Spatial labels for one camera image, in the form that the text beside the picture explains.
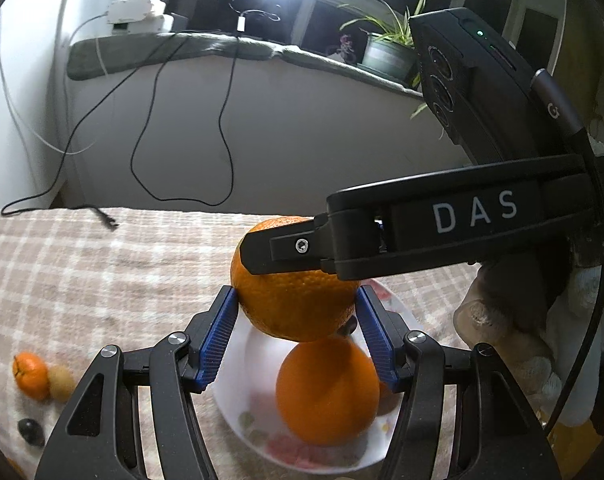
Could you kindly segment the gloved right hand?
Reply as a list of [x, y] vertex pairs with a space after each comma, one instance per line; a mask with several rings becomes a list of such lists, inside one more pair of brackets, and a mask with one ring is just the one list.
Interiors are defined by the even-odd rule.
[[590, 325], [601, 270], [484, 263], [454, 312], [455, 330], [469, 347], [493, 346], [533, 410], [549, 417]]

